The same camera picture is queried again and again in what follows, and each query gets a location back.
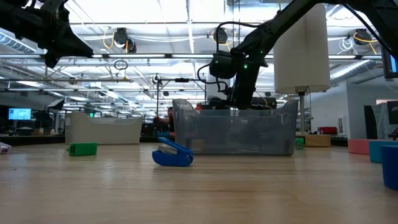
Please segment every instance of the ceiling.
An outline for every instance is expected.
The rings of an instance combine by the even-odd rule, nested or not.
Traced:
[[[105,41],[106,45],[111,45],[113,32],[118,27],[127,28],[129,37],[137,46],[138,54],[212,54],[215,52],[215,42],[211,38],[211,33],[220,22],[235,20],[261,23],[275,16],[279,10],[278,1],[262,2],[261,0],[69,0],[66,8],[70,11],[72,30],[94,50],[95,54],[125,54],[124,50],[115,45],[107,48],[103,43]],[[285,7],[288,2],[290,1],[282,1],[281,7]],[[344,8],[340,9],[329,5],[325,5],[325,7],[327,11],[329,55],[373,54],[369,45],[355,45],[350,47],[349,50],[342,50],[344,49],[344,46],[342,46],[344,44],[342,43],[343,39],[348,34],[352,35],[355,29],[364,28],[364,26]],[[229,46],[221,46],[221,50],[228,50],[228,48],[237,46],[252,31],[252,28],[240,26],[225,26],[225,28],[230,44]],[[12,36],[6,30],[0,31]],[[23,43],[36,49],[37,54],[43,53],[35,43],[29,40],[23,40]],[[379,44],[374,43],[373,46],[379,53]],[[1,44],[0,53],[21,54]],[[57,83],[57,80],[70,77],[107,79],[108,81],[112,79],[111,82],[101,82],[100,87],[137,91],[115,91],[119,96],[116,97],[117,100],[113,100],[111,96],[98,96],[95,92],[87,91],[84,93],[85,98],[96,102],[107,100],[110,103],[119,103],[122,98],[131,103],[140,103],[140,108],[150,108],[148,111],[142,110],[142,113],[148,112],[151,114],[153,112],[150,110],[156,108],[156,92],[144,93],[138,90],[154,89],[155,83],[152,82],[152,78],[156,74],[160,78],[195,78],[197,69],[208,63],[210,59],[189,57],[184,59],[127,59],[125,61],[128,62],[129,67],[122,71],[114,68],[115,61],[116,59],[64,60],[59,63],[58,67],[53,70],[48,69],[46,73],[45,65],[40,60],[3,58],[3,62],[9,63],[6,67],[8,69],[11,65],[15,65],[16,68],[30,70],[33,75],[26,76],[28,78],[44,77],[46,74],[48,78],[50,75],[54,82],[43,83],[45,86],[82,89],[90,88],[88,87],[89,84],[79,82],[76,85],[71,85],[69,83]],[[331,60],[330,67],[332,69],[347,63],[353,62]],[[21,72],[20,75],[28,75],[28,71]],[[208,69],[205,68],[202,72],[202,77],[205,78]],[[123,77],[128,78],[131,82],[119,82],[118,80]],[[13,85],[15,87],[34,87],[21,83],[14,83]],[[272,61],[270,67],[261,70],[256,87],[260,91],[273,90],[274,69]],[[163,91],[172,90],[169,91],[170,95],[163,96],[162,93],[160,94],[160,101],[164,103],[160,113],[165,114],[165,109],[171,106],[171,99],[173,98],[190,99],[192,103],[202,102],[205,98],[202,90],[204,88],[204,84],[198,82],[170,82],[163,89]],[[181,89],[191,91],[173,91]]]

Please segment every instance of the clear plastic bin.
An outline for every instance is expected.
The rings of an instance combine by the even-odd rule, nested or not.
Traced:
[[[196,154],[294,153],[297,100],[275,110],[201,110],[173,100],[175,142]]]

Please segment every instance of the green block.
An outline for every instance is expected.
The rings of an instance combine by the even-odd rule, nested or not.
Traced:
[[[92,156],[97,154],[97,142],[70,143],[69,156]]]
[[[303,150],[304,149],[304,138],[296,138],[296,149]]]

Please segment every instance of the stapler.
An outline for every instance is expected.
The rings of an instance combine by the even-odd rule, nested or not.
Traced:
[[[193,162],[193,152],[167,138],[158,138],[164,144],[152,152],[153,160],[162,166],[189,166]]]

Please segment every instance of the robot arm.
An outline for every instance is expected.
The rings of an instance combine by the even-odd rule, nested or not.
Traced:
[[[0,27],[17,39],[27,38],[47,49],[46,66],[53,68],[61,57],[91,57],[93,50],[81,41],[69,26],[67,0],[39,0],[40,9],[24,7],[28,0],[0,0]]]
[[[251,107],[251,98],[256,90],[259,68],[266,67],[264,57],[275,45],[277,39],[296,21],[304,16],[318,3],[342,4],[355,16],[354,10],[364,13],[375,26],[381,37],[373,35],[384,48],[398,58],[398,6],[393,0],[293,0],[275,18],[269,20],[248,34],[242,43],[230,52],[218,50],[210,63],[210,73],[217,78],[232,78],[236,81],[232,88],[226,90],[226,104],[247,109]]]

